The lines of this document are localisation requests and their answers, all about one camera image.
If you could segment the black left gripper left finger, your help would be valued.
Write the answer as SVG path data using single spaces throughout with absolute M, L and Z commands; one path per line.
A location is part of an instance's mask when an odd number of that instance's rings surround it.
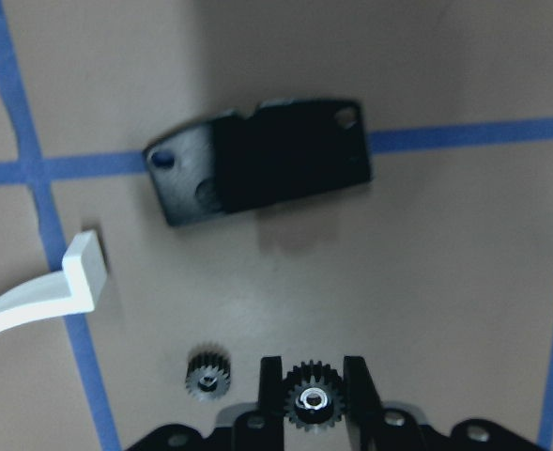
M 284 450 L 284 384 L 280 356 L 260 362 L 258 409 L 264 420 L 260 428 L 262 450 Z

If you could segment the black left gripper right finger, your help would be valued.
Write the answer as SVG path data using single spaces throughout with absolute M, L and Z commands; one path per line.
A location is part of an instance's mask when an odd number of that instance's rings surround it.
M 376 427 L 382 404 L 363 357 L 344 357 L 346 429 L 352 450 L 377 450 Z

